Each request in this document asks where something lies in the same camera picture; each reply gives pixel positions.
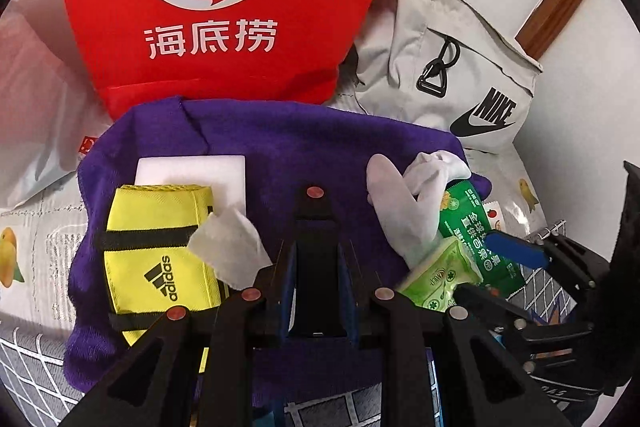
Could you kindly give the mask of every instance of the yellow pouch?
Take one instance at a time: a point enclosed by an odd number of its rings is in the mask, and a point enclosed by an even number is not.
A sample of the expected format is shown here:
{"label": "yellow pouch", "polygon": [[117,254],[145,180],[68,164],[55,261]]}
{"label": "yellow pouch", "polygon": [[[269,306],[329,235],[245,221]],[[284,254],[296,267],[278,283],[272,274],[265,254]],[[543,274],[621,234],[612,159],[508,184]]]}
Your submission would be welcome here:
{"label": "yellow pouch", "polygon": [[107,230],[98,238],[116,328],[132,345],[148,323],[175,305],[199,311],[219,306],[228,287],[191,253],[191,234],[213,211],[209,187],[123,185],[116,190]]}

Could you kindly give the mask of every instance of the nike swoosh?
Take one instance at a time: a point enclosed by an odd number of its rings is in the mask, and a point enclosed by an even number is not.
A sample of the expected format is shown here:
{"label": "nike swoosh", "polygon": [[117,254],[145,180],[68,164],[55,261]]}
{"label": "nike swoosh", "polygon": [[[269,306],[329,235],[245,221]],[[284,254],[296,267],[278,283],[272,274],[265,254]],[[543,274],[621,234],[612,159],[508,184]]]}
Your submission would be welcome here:
{"label": "nike swoosh", "polygon": [[505,129],[513,123],[494,123],[492,125],[472,125],[469,123],[469,117],[473,114],[473,111],[476,110],[476,107],[469,109],[465,114],[463,114],[460,118],[458,118],[454,123],[449,127],[449,131],[451,131],[458,138],[465,138],[467,136],[475,136],[476,134],[484,134],[486,132],[498,131],[500,129]]}

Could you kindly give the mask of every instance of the green wrapper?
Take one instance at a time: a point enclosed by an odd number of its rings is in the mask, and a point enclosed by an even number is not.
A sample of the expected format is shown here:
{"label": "green wrapper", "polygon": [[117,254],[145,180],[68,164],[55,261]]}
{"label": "green wrapper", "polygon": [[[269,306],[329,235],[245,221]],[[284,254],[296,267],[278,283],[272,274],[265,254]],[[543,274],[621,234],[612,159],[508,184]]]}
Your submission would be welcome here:
{"label": "green wrapper", "polygon": [[443,312],[455,304],[453,290],[458,284],[479,284],[481,280],[478,267],[463,252],[460,241],[449,237],[412,270],[398,291],[417,306]]}
{"label": "green wrapper", "polygon": [[487,250],[484,237],[491,230],[474,186],[462,181],[448,188],[440,206],[440,233],[462,241],[478,264],[482,283],[494,294],[508,298],[525,284],[517,264]]}

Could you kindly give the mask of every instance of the screw head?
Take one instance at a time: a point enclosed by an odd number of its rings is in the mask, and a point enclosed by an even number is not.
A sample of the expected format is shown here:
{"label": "screw head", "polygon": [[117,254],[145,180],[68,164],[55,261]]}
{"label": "screw head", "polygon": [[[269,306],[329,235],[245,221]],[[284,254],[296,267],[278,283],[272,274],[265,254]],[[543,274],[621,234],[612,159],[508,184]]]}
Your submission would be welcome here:
{"label": "screw head", "polygon": [[527,362],[522,364],[522,368],[524,369],[525,373],[531,374],[536,370],[536,363],[532,360],[527,360]]}
{"label": "screw head", "polygon": [[166,316],[170,321],[181,321],[187,316],[187,309],[184,306],[174,306],[166,311]]}
{"label": "screw head", "polygon": [[375,292],[374,295],[376,296],[376,298],[380,299],[381,301],[390,301],[392,298],[394,298],[396,296],[396,293],[391,289],[391,288],[378,288]]}
{"label": "screw head", "polygon": [[320,198],[322,198],[322,196],[324,196],[324,190],[322,190],[322,188],[320,187],[309,187],[306,190],[306,195],[315,200],[319,200]]}
{"label": "screw head", "polygon": [[262,297],[262,293],[258,288],[247,288],[242,291],[242,299],[247,302],[257,301],[260,297]]}
{"label": "screw head", "polygon": [[463,321],[469,316],[469,312],[462,306],[452,306],[449,308],[449,315],[451,315],[452,319]]}

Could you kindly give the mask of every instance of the purple cloth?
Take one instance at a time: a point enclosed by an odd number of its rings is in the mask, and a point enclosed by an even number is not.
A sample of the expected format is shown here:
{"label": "purple cloth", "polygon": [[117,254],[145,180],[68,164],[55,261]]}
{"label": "purple cloth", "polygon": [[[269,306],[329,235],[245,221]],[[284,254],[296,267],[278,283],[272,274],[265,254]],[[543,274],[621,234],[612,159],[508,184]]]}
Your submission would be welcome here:
{"label": "purple cloth", "polygon": [[[132,108],[94,145],[78,169],[88,232],[69,273],[76,325],[66,345],[65,376],[88,391],[126,350],[108,321],[108,295],[94,235],[106,227],[117,187],[132,184],[138,159],[150,156],[244,155],[247,217],[272,259],[290,226],[295,195],[305,183],[324,187],[360,263],[394,286],[407,273],[367,203],[366,166],[375,153],[404,169],[418,152],[448,150],[464,159],[452,134],[292,102],[168,98]],[[490,182],[474,175],[482,198]],[[380,354],[346,341],[290,342],[256,353],[254,403],[301,401],[344,393],[380,381]]]}

